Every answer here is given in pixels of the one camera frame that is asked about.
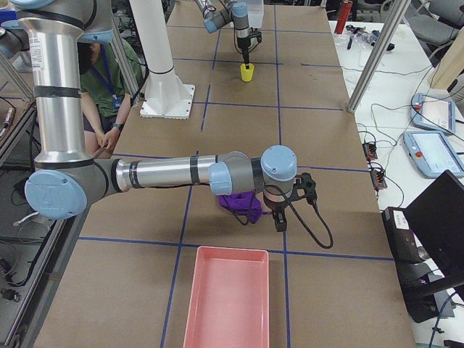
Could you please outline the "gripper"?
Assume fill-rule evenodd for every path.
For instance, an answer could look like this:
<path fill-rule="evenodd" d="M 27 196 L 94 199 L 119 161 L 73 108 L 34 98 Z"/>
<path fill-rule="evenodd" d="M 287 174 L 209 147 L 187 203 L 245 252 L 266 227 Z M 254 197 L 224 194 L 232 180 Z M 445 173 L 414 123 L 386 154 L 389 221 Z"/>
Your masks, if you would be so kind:
<path fill-rule="evenodd" d="M 249 51 L 255 49 L 262 42 L 262 32 L 259 29 L 248 27 L 235 30 L 236 46 L 241 51 L 244 68 L 249 69 Z"/>
<path fill-rule="evenodd" d="M 272 216 L 277 232 L 286 232 L 287 220 L 284 210 L 288 206 L 285 194 L 263 191 L 265 205 L 272 211 Z"/>

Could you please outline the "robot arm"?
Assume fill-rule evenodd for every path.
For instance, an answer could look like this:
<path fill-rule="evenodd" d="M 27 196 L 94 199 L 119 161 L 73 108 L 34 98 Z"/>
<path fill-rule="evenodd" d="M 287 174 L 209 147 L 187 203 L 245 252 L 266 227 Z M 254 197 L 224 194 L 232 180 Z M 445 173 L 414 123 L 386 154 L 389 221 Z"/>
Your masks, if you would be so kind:
<path fill-rule="evenodd" d="M 195 3 L 202 13 L 203 25 L 208 33 L 215 33 L 229 24 L 233 26 L 234 46 L 243 58 L 241 71 L 251 76 L 254 65 L 250 62 L 249 54 L 262 42 L 263 3 L 256 7 L 249 1 L 218 1 L 221 9 L 217 9 L 211 1 Z"/>
<path fill-rule="evenodd" d="M 41 134 L 35 172 L 25 184 L 28 204 L 40 215 L 64 220 L 106 196 L 130 189 L 208 185 L 214 195 L 256 191 L 272 210 L 277 231 L 296 191 L 297 159 L 276 145 L 262 156 L 240 152 L 127 162 L 95 159 L 84 147 L 78 39 L 85 33 L 108 41 L 108 1 L 16 1 L 29 38 L 34 97 Z"/>

